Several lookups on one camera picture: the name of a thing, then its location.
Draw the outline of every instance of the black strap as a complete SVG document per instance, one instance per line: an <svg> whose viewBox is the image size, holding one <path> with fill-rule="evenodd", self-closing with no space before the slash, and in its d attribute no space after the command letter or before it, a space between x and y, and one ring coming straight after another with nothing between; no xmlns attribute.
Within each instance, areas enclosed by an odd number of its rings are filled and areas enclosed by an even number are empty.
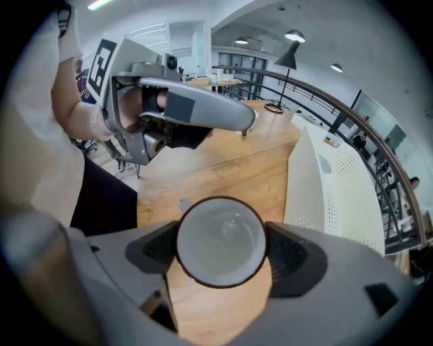
<svg viewBox="0 0 433 346"><path fill-rule="evenodd" d="M57 8L57 17L59 22L59 39L65 35L68 30L69 20L72 15L72 7L65 1Z"/></svg>

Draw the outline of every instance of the desk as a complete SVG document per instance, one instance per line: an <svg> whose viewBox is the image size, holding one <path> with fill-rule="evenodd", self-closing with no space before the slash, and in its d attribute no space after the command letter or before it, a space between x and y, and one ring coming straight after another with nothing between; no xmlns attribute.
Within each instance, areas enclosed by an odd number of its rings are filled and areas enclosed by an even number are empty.
<svg viewBox="0 0 433 346"><path fill-rule="evenodd" d="M228 195L249 203L265 221L283 221L288 157L301 131L293 113L274 114L263 101L245 101L260 116L247 137L215 130L195 151L165 148L141 172L139 226L178 220L179 200ZM254 278L232 289L210 289L190 279L175 260L168 289L179 336L191 343L221 345L241 333L265 308L271 288L266 259Z"/></svg>
<svg viewBox="0 0 433 346"><path fill-rule="evenodd" d="M218 94L222 94L223 93L223 87L229 87L231 85L238 85L240 84L240 80L236 80L234 82L219 82L218 84L202 84L202 85L195 85L192 84L190 82L188 82L187 84L193 86L193 87L199 87L199 88L207 88L207 87L212 87L212 91L216 91L215 88L218 87Z"/></svg>

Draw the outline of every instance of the white shirt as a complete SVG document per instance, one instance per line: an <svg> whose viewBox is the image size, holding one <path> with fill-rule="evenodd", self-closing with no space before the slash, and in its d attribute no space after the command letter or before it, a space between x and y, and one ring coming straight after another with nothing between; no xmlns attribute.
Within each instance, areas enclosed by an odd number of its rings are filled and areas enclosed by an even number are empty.
<svg viewBox="0 0 433 346"><path fill-rule="evenodd" d="M81 54L72 8L59 39L52 13L22 53L1 109L0 193L69 226L83 182L84 157L54 118L51 89L59 63Z"/></svg>

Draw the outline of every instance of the wooden handrail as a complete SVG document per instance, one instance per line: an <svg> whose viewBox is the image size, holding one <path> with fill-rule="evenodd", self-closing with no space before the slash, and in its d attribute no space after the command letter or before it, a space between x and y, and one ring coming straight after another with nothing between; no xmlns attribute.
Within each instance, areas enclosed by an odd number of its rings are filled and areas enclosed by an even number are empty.
<svg viewBox="0 0 433 346"><path fill-rule="evenodd" d="M212 68L224 68L226 70L240 70L247 71L251 73L262 74L263 76L268 76L278 80L286 80L286 76L276 72L270 72L266 70L259 70L257 68L243 68L240 66L213 66ZM302 82L291 77L288 78L288 82L295 85L296 87L307 90L314 96L323 99L324 101L332 104L336 109L344 112L348 118L350 118L364 133L368 135L368 138L376 145L376 147L384 154L388 163L390 164L394 174L401 183L403 191L405 192L406 199L411 207L411 213L413 216L413 221L415 222L415 229L417 231L419 243L422 247L426 246L426 234L422 226L421 212L419 210L418 200L413 192L412 185L410 183L409 177L407 176L405 170L398 162L397 157L393 154L389 146L385 141L379 136L379 134L358 114L356 114L351 108L345 105L340 100L336 99L334 96L326 93L325 91L316 88L315 86Z"/></svg>

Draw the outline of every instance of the lamp shade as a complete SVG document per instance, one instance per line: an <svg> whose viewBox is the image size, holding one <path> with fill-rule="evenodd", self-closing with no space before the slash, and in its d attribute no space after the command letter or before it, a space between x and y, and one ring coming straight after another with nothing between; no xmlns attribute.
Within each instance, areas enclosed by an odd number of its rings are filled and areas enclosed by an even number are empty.
<svg viewBox="0 0 433 346"><path fill-rule="evenodd" d="M296 30L296 29L291 29L289 31L286 32L286 38L288 38L289 40L292 41L298 41L298 42L305 42L305 37L304 35L301 33L301 31Z"/></svg>
<svg viewBox="0 0 433 346"><path fill-rule="evenodd" d="M290 48L275 62L275 65L281 65L296 70L295 52L299 45L299 41L294 41L290 45Z"/></svg>
<svg viewBox="0 0 433 346"><path fill-rule="evenodd" d="M331 67L332 67L335 71L343 72L343 68L341 67L340 64L333 63L333 64L331 65Z"/></svg>
<svg viewBox="0 0 433 346"><path fill-rule="evenodd" d="M247 45L248 44L248 41L243 36L238 37L235 42L239 43L240 45Z"/></svg>

